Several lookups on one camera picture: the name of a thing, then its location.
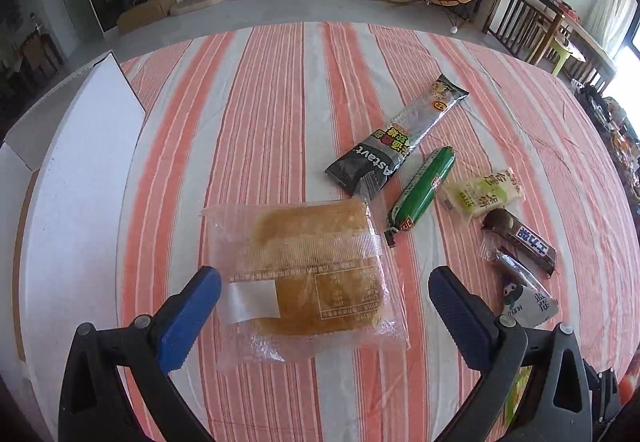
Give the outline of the long black snack packet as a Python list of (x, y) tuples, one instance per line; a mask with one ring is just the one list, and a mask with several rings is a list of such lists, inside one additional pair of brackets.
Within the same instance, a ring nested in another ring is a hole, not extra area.
[(469, 95), (441, 74), (385, 127), (331, 163), (326, 174), (350, 197), (373, 199), (431, 129)]

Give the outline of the white blueberry snack packet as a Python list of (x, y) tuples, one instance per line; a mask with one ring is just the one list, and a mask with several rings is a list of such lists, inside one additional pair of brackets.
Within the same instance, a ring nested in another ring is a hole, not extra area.
[(536, 328), (559, 313), (558, 303), (537, 277), (503, 248), (494, 253), (503, 279), (503, 313), (525, 328)]

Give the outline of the dark wooden chair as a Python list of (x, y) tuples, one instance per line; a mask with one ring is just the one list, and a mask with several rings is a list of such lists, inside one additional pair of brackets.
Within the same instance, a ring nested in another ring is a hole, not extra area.
[(547, 54), (565, 15), (551, 0), (494, 0), (482, 27), (512, 56), (537, 66)]

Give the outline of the brown chocolate bar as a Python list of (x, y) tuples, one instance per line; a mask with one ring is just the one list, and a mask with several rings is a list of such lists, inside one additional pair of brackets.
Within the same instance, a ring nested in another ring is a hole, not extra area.
[(482, 228), (497, 234), (515, 249), (521, 249), (548, 277), (554, 274), (555, 247), (507, 209), (489, 211), (483, 219)]

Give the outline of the red striped tablecloth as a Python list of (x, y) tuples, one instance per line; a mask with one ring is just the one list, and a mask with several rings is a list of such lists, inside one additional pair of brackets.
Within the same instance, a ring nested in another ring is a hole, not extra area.
[[(213, 203), (334, 200), (326, 167), (438, 76), (468, 97), (383, 191), (393, 203), (434, 148), (454, 180), (509, 168), (511, 210), (559, 254), (548, 281), (584, 358), (623, 374), (639, 342), (639, 245), (623, 186), (570, 90), (484, 46), (377, 24), (277, 24), (194, 38), (122, 64), (146, 112), (120, 222), (119, 321), (153, 313), (206, 263)], [(208, 323), (174, 380), (219, 441), (428, 441), (475, 384), (428, 298), (446, 264), (499, 307), (477, 221), (435, 202), (394, 257), (410, 347), (344, 349), (299, 364), (216, 370)]]

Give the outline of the yellow rice cracker packet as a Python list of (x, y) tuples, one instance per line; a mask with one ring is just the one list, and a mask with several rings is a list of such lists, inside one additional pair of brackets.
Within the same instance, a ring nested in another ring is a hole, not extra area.
[(466, 221), (525, 199), (525, 191), (511, 168), (447, 183), (445, 200)]

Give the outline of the bread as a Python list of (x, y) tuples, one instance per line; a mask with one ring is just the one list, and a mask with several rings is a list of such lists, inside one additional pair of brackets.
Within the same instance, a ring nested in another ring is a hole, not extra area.
[(215, 364), (297, 363), (408, 347), (408, 319), (378, 205), (361, 198), (202, 212), (220, 274)]

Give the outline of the white cardboard box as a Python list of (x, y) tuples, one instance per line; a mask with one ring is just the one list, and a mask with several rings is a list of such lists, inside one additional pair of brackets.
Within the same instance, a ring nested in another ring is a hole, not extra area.
[(76, 327), (117, 321), (122, 199), (145, 111), (113, 54), (51, 88), (1, 142), (1, 380), (43, 440)]

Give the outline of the green sausage stick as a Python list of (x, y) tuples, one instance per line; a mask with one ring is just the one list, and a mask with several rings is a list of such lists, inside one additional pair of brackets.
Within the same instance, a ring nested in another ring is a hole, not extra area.
[(396, 245), (395, 237), (411, 231), (431, 206), (455, 161), (454, 148), (446, 146), (433, 150), (401, 191), (387, 219), (385, 238), (391, 248)]

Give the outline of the beige oval cat scratcher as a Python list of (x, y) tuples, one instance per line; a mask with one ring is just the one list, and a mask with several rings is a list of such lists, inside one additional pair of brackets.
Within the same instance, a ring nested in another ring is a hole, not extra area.
[(227, 0), (181, 0), (169, 9), (169, 15), (171, 17), (178, 17), (190, 12), (196, 12), (204, 8), (209, 8), (220, 4)]

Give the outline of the brown cardboard box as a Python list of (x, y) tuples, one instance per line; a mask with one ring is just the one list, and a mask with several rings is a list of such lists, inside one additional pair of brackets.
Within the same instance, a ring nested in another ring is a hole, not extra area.
[(120, 35), (154, 24), (169, 16), (171, 7), (177, 0), (149, 0), (123, 12), (117, 19)]

